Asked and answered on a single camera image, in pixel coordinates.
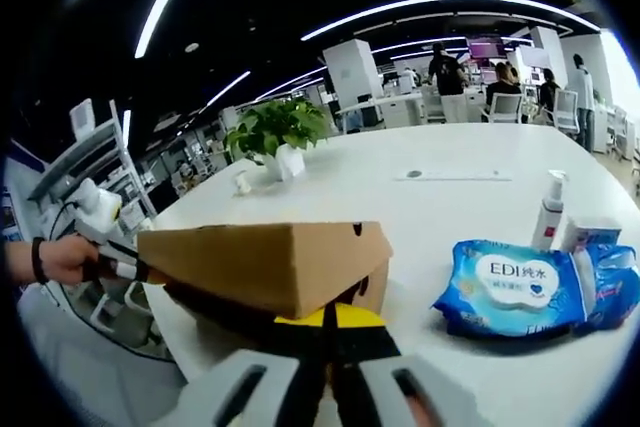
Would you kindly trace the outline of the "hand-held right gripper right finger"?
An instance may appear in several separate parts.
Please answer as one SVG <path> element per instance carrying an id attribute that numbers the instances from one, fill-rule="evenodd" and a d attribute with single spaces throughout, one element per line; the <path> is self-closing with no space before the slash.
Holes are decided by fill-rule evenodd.
<path id="1" fill-rule="evenodd" d="M 362 307 L 327 305 L 329 382 L 345 426 L 442 426 L 418 361 L 401 354 L 385 321 Z"/>

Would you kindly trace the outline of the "person's left hand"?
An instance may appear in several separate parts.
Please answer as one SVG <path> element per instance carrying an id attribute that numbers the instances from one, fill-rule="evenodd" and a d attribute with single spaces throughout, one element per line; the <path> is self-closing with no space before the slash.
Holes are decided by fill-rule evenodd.
<path id="1" fill-rule="evenodd" d="M 65 285 L 96 279 L 99 275 L 98 257 L 97 246 L 79 235 L 43 241 L 38 248 L 44 277 Z"/>

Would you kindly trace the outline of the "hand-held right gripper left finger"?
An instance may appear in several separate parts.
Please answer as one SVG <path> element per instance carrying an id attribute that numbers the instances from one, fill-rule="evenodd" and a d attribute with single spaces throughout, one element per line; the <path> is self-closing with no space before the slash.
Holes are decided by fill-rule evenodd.
<path id="1" fill-rule="evenodd" d="M 223 325 L 254 345 L 189 383 L 155 426 L 312 426 L 326 388 L 331 304 L 302 319 L 237 310 Z"/>

